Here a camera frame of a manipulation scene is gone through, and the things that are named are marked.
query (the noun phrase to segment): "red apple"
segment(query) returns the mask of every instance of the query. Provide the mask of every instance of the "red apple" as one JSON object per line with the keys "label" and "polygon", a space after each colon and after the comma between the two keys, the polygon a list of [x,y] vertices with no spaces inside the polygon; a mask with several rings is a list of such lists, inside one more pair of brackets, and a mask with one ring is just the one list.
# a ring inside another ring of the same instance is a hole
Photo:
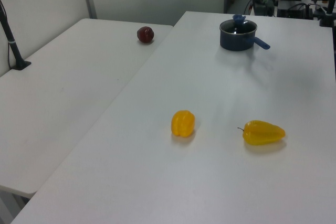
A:
{"label": "red apple", "polygon": [[154,32],[148,26],[141,27],[136,35],[138,36],[139,41],[142,43],[149,43],[154,38]]}

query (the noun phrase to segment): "pot lid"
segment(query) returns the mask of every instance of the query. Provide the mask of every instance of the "pot lid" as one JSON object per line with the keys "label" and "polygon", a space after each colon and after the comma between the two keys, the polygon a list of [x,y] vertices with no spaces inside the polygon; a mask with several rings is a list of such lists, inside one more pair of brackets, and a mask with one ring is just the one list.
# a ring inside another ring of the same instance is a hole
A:
{"label": "pot lid", "polygon": [[237,14],[233,19],[224,21],[220,25],[220,30],[229,34],[248,34],[253,33],[257,29],[257,24],[245,20],[246,16]]}

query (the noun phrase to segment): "orange bell pepper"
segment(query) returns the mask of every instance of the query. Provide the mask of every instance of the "orange bell pepper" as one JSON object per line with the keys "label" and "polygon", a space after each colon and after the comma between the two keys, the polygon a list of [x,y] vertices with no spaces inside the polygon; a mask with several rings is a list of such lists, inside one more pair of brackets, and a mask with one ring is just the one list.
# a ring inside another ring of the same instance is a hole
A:
{"label": "orange bell pepper", "polygon": [[172,118],[172,133],[175,136],[190,136],[195,127],[195,116],[188,110],[177,111]]}

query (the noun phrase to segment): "saucepan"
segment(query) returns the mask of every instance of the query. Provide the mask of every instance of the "saucepan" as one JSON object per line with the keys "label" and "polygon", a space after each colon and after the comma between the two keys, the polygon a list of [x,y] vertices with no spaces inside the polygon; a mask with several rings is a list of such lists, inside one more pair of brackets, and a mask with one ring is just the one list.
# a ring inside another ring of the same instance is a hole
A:
{"label": "saucepan", "polygon": [[261,48],[269,49],[270,46],[257,38],[257,24],[245,20],[246,16],[234,15],[233,19],[224,21],[219,26],[221,47],[231,51],[243,51],[251,48],[254,43]]}

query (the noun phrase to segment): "table surface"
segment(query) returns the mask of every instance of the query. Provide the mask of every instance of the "table surface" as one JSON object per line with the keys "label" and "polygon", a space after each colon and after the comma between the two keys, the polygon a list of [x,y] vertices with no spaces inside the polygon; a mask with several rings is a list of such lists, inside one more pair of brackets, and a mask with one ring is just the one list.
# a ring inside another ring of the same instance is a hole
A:
{"label": "table surface", "polygon": [[[233,52],[231,17],[185,13],[13,224],[333,223],[332,30],[249,16],[271,48]],[[196,116],[189,138],[171,134],[178,110]],[[255,119],[286,138],[245,144]]]}
{"label": "table surface", "polygon": [[171,31],[83,19],[0,78],[0,189],[31,197]]}

